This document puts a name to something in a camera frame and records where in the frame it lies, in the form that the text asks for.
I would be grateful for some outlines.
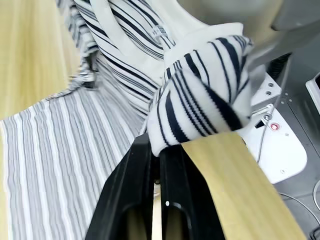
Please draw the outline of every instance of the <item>gray striped fabric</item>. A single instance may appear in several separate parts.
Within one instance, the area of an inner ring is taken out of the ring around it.
[[[247,38],[200,46],[163,70],[160,87],[128,62],[89,0],[56,3],[81,66],[67,90],[0,122],[14,240],[83,239],[106,179],[146,125],[157,155],[169,145],[240,128],[250,118]],[[134,45],[163,61],[175,41],[152,35],[164,23],[147,2],[106,4]]]

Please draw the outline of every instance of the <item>screw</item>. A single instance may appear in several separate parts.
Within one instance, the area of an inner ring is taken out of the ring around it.
[[[264,120],[269,121],[269,120],[271,120],[271,119],[272,119],[272,115],[271,115],[271,114],[269,114],[269,113],[267,113],[267,114],[265,114],[265,115],[263,116],[263,118],[264,118]]]

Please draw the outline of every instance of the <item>clothing tag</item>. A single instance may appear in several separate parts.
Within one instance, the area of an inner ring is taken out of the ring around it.
[[[152,29],[151,36],[159,43],[161,43],[160,37],[168,37],[168,34],[163,26],[157,25]]]

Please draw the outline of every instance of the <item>cable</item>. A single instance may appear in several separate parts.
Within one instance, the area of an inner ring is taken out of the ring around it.
[[[283,81],[281,83],[281,92],[283,91],[283,89],[285,89],[286,87],[286,83],[287,83],[287,80],[288,80],[288,75],[289,75],[289,68],[290,68],[290,65],[291,65],[291,59],[292,57],[290,56],[289,59],[288,59],[288,62],[286,63],[286,66],[285,66],[285,69],[284,69],[284,74],[283,74]],[[262,153],[262,147],[263,147],[263,143],[264,143],[264,138],[265,138],[265,133],[266,133],[266,130],[267,130],[267,127],[268,127],[268,123],[271,119],[271,116],[275,110],[275,108],[279,105],[279,102],[280,102],[280,99],[281,99],[281,94],[276,98],[275,100],[275,103],[274,105],[272,106],[271,110],[269,113],[266,113],[263,118],[266,120],[266,123],[264,125],[264,128],[263,128],[263,132],[262,132],[262,136],[261,136],[261,140],[260,140],[260,146],[259,146],[259,152],[258,152],[258,158],[257,158],[257,161],[256,163],[259,165],[260,163],[260,158],[261,158],[261,153]]]
[[[318,205],[318,202],[317,202],[317,190],[319,188],[319,185],[320,185],[320,180],[316,182],[316,184],[314,185],[314,188],[313,188],[313,201],[314,201],[314,204],[316,206],[317,209],[319,209],[320,211],[320,207]]]
[[[311,215],[314,217],[314,219],[316,220],[316,222],[319,224],[319,227],[320,227],[320,221],[319,219],[317,218],[317,216],[310,210],[310,208],[308,208],[304,203],[302,203],[300,200],[296,199],[295,197],[293,196],[289,196],[285,193],[282,193],[282,192],[279,192],[280,195],[282,196],[285,196],[287,198],[290,198],[292,200],[295,200],[296,202],[298,202],[299,204],[301,204],[309,213],[311,213]]]

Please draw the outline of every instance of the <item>gray metal surface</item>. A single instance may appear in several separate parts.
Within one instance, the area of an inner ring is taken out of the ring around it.
[[[274,186],[279,192],[299,199],[320,219],[320,211],[313,201],[313,188],[320,179],[320,115],[302,81],[299,88],[285,92],[288,95],[284,95],[277,109],[304,146],[307,165],[298,175]],[[303,232],[309,236],[310,231],[318,226],[315,219],[296,201],[286,197],[283,199]]]
[[[272,24],[277,31],[292,30],[320,20],[320,1],[284,0]]]

